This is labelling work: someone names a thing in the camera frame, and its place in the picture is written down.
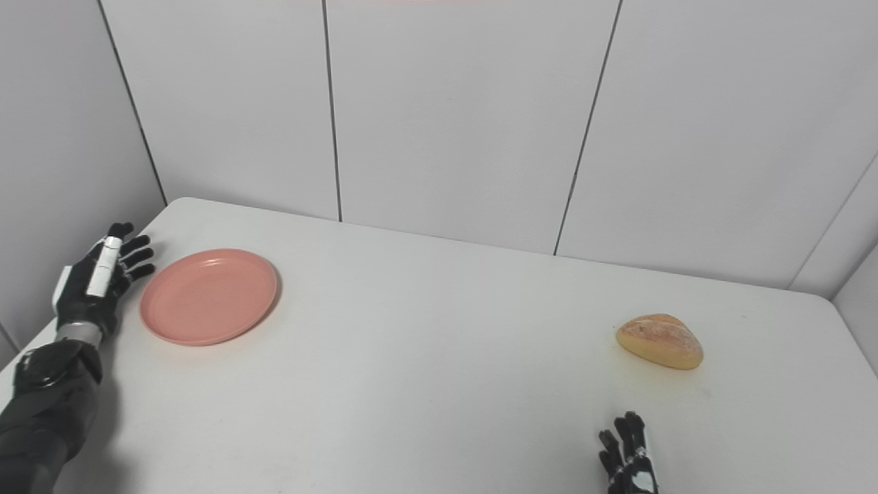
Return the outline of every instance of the white table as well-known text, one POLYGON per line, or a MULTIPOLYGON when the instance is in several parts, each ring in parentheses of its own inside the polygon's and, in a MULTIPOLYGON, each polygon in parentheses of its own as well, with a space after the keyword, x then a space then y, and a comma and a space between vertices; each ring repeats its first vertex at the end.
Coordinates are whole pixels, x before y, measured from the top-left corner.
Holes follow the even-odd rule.
POLYGON ((816 296, 204 200, 146 231, 159 267, 246 249, 283 292, 251 332, 191 348, 144 329, 139 287, 61 494, 597 494, 596 434, 626 410, 665 494, 875 489, 878 379, 816 296), (695 332, 699 369, 616 344, 652 312, 695 332))

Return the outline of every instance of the bread roll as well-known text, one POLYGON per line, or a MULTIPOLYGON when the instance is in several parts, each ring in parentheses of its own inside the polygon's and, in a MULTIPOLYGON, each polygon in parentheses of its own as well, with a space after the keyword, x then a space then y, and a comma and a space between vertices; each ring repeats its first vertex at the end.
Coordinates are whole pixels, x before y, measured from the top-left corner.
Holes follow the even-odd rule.
POLYGON ((692 331, 668 314, 632 319, 619 328, 615 339, 636 356, 675 369, 694 369, 704 360, 702 344, 692 331))

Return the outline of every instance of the robotic hand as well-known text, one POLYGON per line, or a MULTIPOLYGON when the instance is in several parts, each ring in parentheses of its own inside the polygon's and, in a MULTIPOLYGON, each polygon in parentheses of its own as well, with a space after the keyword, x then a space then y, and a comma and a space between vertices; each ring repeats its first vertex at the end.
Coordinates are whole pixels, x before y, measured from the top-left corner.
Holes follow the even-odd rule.
POLYGON ((0 413, 4 494, 49 494, 65 462, 79 453, 97 412, 103 378, 97 348, 119 325, 119 298, 155 271, 148 236, 127 243, 131 223, 114 223, 87 256, 61 274, 54 297, 55 341, 18 362, 12 400, 0 413))
POLYGON ((609 476, 607 493, 659 494, 652 460, 646 450, 644 420, 629 411, 624 417, 617 418, 613 425, 622 439, 622 452, 619 451, 619 441, 609 429, 598 434, 605 448, 600 457, 609 476))

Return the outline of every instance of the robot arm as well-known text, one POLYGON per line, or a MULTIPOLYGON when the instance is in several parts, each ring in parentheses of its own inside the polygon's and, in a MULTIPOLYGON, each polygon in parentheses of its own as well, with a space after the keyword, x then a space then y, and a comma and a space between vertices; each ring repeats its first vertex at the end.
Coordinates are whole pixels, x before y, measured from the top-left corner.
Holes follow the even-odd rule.
POLYGON ((125 291, 155 268, 149 237, 128 243, 131 223, 115 223, 105 239, 65 270, 55 297, 56 340, 16 365, 13 396, 0 413, 0 486, 9 494, 50 494, 65 462, 79 453, 97 413, 103 372, 97 348, 117 327, 125 291))

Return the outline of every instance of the black glove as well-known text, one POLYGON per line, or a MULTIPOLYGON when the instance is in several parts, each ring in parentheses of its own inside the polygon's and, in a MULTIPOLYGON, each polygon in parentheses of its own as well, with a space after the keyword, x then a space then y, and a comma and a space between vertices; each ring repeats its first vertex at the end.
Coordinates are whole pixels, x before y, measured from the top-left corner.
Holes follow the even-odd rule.
POLYGON ((598 434, 604 446, 599 453, 609 478, 608 494, 659 494, 652 459, 646 450, 644 420, 633 411, 617 418, 613 425, 622 439, 619 441, 607 429, 598 434))
MULTIPOLYGON (((121 237, 134 232, 132 223, 115 223, 113 227, 121 233, 121 237)), ((119 261, 113 271, 110 286, 104 297, 86 295, 85 290, 89 285, 91 274, 94 272, 97 258, 104 246, 103 239, 98 241, 88 255, 74 264, 67 278, 67 283, 55 303, 55 311, 58 314, 58 327, 74 322, 94 323, 100 328, 104 337, 109 337, 116 332, 119 320, 116 317, 116 306, 119 298, 136 280, 155 272, 155 266, 141 264, 153 257, 153 250, 146 248, 149 245, 149 237, 138 236, 119 248, 119 261)))

